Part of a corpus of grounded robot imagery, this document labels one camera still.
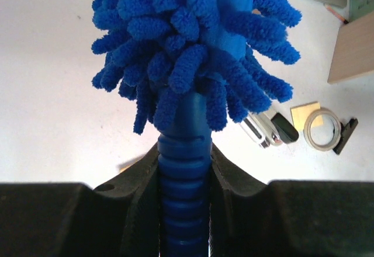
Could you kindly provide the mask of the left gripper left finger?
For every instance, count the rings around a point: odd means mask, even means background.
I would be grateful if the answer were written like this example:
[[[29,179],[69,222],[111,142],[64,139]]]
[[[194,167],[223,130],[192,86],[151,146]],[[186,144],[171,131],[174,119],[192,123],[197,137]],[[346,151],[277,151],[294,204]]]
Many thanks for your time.
[[[3,183],[2,256],[157,256],[158,151],[91,189]]]

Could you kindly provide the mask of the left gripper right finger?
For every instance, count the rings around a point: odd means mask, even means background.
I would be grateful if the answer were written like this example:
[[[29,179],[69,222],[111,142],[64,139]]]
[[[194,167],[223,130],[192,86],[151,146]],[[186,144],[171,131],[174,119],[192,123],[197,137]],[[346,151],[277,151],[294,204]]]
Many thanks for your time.
[[[213,256],[372,256],[373,184],[264,184],[212,149]]]

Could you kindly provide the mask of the blue microfiber duster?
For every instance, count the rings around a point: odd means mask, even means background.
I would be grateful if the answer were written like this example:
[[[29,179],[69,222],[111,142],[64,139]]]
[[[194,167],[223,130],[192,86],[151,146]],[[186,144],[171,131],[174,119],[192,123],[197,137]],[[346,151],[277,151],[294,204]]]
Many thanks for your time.
[[[95,88],[135,100],[133,131],[160,132],[161,256],[206,256],[213,131],[243,121],[292,87],[267,73],[255,51],[286,65],[300,59],[287,29],[301,13],[288,0],[94,0],[106,56]]]

